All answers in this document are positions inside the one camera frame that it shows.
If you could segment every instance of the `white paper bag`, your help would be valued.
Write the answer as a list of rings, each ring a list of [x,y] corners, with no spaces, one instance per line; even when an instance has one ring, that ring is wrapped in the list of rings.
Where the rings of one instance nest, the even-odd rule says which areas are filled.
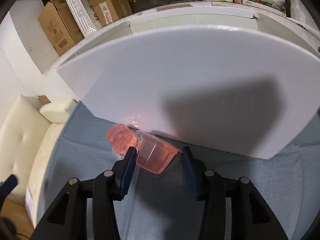
[[[89,0],[66,1],[84,37],[102,27],[98,16],[88,4]]]

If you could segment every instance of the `plastic container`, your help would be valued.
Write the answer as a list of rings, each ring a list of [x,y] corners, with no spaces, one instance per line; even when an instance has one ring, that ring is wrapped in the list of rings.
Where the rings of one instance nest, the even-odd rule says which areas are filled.
[[[123,159],[130,146],[139,150],[140,138],[126,125],[117,123],[110,127],[106,138],[112,147],[113,153],[118,159]]]
[[[181,152],[178,148],[149,133],[141,130],[135,133],[141,139],[137,155],[137,164],[154,174],[161,173],[172,158],[178,152]]]

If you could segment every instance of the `sofa cushion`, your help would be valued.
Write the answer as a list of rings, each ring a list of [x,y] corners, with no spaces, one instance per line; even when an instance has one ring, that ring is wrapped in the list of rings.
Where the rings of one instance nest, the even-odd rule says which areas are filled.
[[[12,173],[18,177],[18,186],[8,196],[16,203],[24,204],[33,161],[49,125],[20,95],[0,129],[0,181]]]
[[[63,127],[64,124],[59,123],[53,123],[49,126],[33,162],[26,193],[26,209],[34,227],[36,226],[38,201],[45,171]]]
[[[48,103],[39,112],[51,123],[66,123],[76,105],[73,99],[65,99]]]

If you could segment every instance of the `blue cloth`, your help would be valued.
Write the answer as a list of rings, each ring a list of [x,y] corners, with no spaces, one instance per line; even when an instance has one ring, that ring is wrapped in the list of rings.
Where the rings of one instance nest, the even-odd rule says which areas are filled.
[[[62,131],[44,178],[38,221],[72,177],[95,178],[111,169],[117,157],[106,140],[114,123],[94,117],[80,102]],[[185,143],[170,140],[178,148]],[[289,239],[300,239],[320,209],[320,118],[270,160],[189,145],[194,156],[220,175],[248,177],[265,198]],[[230,214],[230,203],[227,213]],[[129,193],[115,202],[121,239],[197,239],[203,202],[191,195],[180,155],[159,175],[136,167]],[[227,217],[227,236],[230,234]],[[88,200],[88,239],[93,239],[92,202]]]

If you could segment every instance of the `cardboard box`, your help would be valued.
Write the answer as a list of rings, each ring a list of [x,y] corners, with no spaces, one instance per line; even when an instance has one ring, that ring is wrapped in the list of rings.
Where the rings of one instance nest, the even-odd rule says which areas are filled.
[[[102,26],[132,14],[128,0],[90,0],[88,3],[93,7]]]
[[[66,0],[50,0],[39,15],[39,22],[58,55],[84,38]]]

